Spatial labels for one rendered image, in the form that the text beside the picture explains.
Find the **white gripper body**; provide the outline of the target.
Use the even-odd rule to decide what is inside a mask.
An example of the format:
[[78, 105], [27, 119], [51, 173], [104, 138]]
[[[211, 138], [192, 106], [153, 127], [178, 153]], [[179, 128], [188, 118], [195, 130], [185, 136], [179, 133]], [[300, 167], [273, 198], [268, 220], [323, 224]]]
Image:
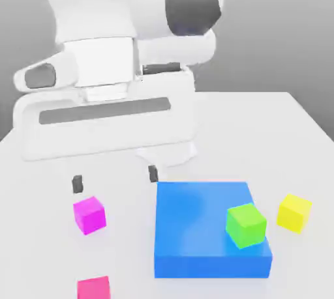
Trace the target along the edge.
[[117, 100], [86, 103], [79, 89], [39, 91], [14, 106], [25, 160], [190, 141], [196, 131], [194, 76], [187, 67], [137, 77]]

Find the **small magenta cube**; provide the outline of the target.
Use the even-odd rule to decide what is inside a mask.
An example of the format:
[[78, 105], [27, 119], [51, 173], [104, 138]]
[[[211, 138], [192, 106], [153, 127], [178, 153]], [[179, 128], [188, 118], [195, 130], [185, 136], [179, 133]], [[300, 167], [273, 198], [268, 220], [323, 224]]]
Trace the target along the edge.
[[74, 219], [84, 235], [89, 235], [106, 226], [103, 204], [94, 196], [73, 204]]

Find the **small pink cube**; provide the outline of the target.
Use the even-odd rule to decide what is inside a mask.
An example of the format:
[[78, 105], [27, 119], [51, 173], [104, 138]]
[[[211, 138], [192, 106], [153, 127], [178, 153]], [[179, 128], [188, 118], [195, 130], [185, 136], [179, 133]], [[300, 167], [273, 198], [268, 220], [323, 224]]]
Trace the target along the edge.
[[77, 299], [111, 299], [108, 276], [79, 281]]

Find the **small green cube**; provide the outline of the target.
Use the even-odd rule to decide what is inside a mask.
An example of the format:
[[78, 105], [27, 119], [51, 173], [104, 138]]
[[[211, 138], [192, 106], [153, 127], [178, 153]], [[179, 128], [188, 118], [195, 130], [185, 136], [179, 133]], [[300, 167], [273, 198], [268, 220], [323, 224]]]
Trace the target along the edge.
[[265, 240], [267, 220], [253, 203], [229, 208], [226, 232], [239, 248], [261, 244]]

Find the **small yellow cube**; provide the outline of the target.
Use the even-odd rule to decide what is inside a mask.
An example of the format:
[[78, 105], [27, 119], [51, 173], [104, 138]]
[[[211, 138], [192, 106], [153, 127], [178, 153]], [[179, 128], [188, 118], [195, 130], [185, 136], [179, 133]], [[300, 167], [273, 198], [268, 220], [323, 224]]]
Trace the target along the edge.
[[312, 203], [291, 193], [279, 205], [277, 225], [300, 234], [309, 219]]

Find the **large blue box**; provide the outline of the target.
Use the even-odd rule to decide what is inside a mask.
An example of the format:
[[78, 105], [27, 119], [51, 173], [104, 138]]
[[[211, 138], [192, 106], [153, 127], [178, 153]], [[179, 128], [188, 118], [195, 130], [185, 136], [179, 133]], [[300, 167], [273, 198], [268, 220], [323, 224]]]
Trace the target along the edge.
[[268, 241], [240, 249], [226, 232], [228, 209], [252, 202], [245, 182], [158, 182], [155, 277], [268, 278]]

